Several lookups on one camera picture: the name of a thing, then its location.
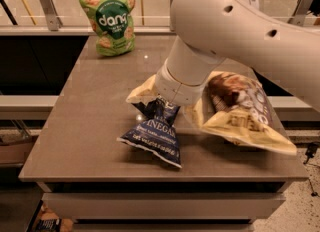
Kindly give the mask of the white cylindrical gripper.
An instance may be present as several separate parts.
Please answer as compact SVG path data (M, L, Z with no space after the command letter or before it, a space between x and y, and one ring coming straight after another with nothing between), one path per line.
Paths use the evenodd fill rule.
M182 113L186 120L200 129L204 115L203 101L199 98L209 74L210 65L206 62L167 59L156 75L131 91L126 102L147 105L159 93L167 101L184 106Z

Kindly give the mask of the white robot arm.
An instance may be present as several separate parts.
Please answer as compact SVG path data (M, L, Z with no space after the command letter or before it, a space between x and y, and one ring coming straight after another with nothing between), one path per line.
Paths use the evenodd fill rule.
M154 91L178 106L195 104L225 59L253 68L320 111L320 35L275 20L257 0L173 0L173 47Z

